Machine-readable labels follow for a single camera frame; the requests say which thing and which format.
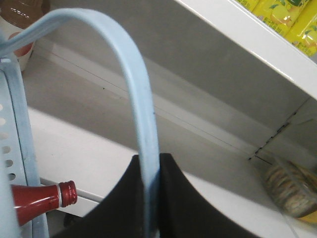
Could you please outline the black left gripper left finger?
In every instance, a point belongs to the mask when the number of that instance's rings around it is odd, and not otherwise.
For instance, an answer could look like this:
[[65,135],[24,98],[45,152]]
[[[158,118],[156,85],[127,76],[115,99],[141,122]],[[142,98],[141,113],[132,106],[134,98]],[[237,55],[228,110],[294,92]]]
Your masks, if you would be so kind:
[[139,156],[134,155],[113,190],[91,212],[55,238],[142,238],[143,183]]

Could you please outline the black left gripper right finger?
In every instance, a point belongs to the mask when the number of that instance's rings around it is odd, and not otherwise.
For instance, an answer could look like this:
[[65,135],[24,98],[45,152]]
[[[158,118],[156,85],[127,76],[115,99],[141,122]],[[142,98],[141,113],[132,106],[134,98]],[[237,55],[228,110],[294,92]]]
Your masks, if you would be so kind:
[[161,153],[158,227],[162,238],[254,238],[192,186],[173,156]]

